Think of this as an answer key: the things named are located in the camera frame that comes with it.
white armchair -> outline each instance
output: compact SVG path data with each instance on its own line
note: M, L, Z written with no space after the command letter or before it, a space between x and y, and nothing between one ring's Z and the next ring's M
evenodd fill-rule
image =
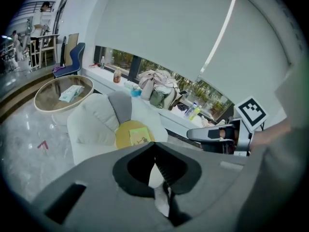
M92 94L68 117L68 132L75 165L103 153L117 150L115 132L119 125L137 120L148 127L157 142L167 142L168 133L160 115L140 98L123 92Z

black cable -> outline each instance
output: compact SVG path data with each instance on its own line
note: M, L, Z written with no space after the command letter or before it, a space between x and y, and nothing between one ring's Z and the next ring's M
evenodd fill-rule
M264 131L264 124L265 124L265 122L263 122L263 124L261 125L262 131Z

green book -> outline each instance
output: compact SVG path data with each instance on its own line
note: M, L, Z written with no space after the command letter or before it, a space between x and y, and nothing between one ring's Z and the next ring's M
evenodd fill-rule
M151 141L147 127L129 130L131 145L141 145Z

person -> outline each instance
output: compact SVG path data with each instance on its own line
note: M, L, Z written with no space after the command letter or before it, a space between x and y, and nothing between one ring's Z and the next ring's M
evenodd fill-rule
M4 50L1 51L0 53L0 74L4 74L5 73L5 54L4 54Z
M252 152L259 146L266 146L280 136L291 131L291 125L288 119L284 119L276 125L273 125L263 131L255 131L252 142L250 144L250 151ZM225 130L220 130L220 137L225 138ZM238 140L239 131L235 131L235 141Z
M304 56L296 66L290 69L283 83L276 90L275 94L286 118L263 131L255 131L250 144L251 152L268 146L279 138L288 137L295 130L309 127L308 66L309 58ZM220 130L220 137L225 138L224 130ZM235 141L238 137L239 132L236 130Z
M32 30L30 33L30 39L32 41L35 41L35 50L39 51L39 39L42 35L42 31L47 28L46 24L43 24L42 21L42 16L43 12L47 11L50 8L50 3L48 1L44 2L43 5L41 6L40 10L34 13L33 19L32 19ZM34 52L34 45L31 44L31 50ZM39 63L39 56L38 55L33 55L31 56L32 58L32 66L35 66L35 58L37 64Z
M16 49L17 62L19 62L23 57L23 54L21 52L21 44L18 39L18 34L16 33L16 30L13 31L12 35L13 35L13 47Z

window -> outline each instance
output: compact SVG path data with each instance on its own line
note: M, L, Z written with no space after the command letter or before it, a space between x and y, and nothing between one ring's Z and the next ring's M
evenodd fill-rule
M101 63L101 59L104 56L105 59L105 67L109 67L113 70L116 70L117 67L120 67L120 70L123 74L129 75L133 55L118 51L112 48L108 47L101 47L100 56L96 58L95 56L95 62Z
M176 79L180 91L187 91L181 103L190 106L193 102L202 106L201 113L206 117L217 120L233 104L228 98L203 80L192 82L165 67L138 56L108 47L96 46L94 62L100 63L105 58L105 69L114 71L120 67L128 80L139 82L139 74L148 70L164 70Z
M188 92L187 95L184 95L181 102L185 103L185 105L196 102L202 106L202 113L208 118L212 117L214 120L217 120L232 104L228 98L203 80L192 82L161 65L142 58L138 74L148 70L164 70L169 72L178 81L180 91L185 90Z

